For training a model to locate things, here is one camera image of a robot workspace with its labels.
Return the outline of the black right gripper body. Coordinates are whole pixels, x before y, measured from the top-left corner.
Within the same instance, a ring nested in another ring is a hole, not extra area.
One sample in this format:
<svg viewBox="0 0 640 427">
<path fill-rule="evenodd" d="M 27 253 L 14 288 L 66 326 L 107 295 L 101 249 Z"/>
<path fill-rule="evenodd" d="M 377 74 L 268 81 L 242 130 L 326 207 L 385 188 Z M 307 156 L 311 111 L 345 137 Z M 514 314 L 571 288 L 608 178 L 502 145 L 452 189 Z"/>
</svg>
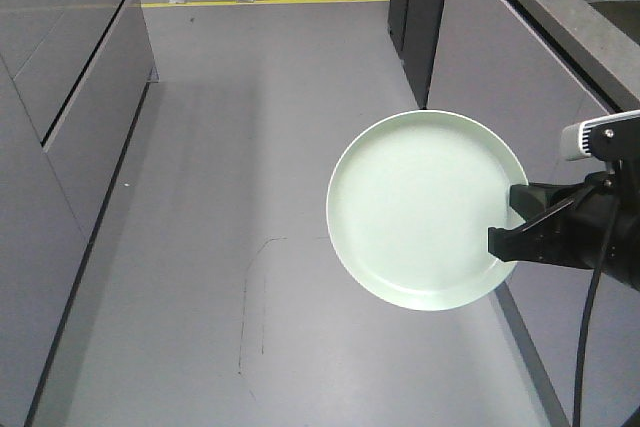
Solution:
<svg viewBox="0 0 640 427">
<path fill-rule="evenodd" d="M 554 214 L 541 238 L 537 260 L 583 270 L 596 268 L 639 289 L 639 178 L 623 172 L 596 172 L 579 184 L 542 184 L 543 205 L 573 202 Z"/>
</svg>

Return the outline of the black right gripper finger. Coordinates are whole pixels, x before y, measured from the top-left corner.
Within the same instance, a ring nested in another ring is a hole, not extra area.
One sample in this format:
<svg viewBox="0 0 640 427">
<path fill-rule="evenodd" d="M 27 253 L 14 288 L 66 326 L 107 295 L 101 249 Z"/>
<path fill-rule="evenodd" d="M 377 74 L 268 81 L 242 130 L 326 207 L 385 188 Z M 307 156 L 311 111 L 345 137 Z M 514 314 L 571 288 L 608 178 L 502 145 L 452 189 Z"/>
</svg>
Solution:
<svg viewBox="0 0 640 427">
<path fill-rule="evenodd" d="M 509 206 L 523 220 L 531 220 L 574 191 L 574 185 L 516 184 L 509 188 Z"/>
<path fill-rule="evenodd" d="M 513 229 L 488 229 L 488 252 L 504 262 L 546 262 L 551 259 L 551 246 L 546 221 L 528 221 Z"/>
</svg>

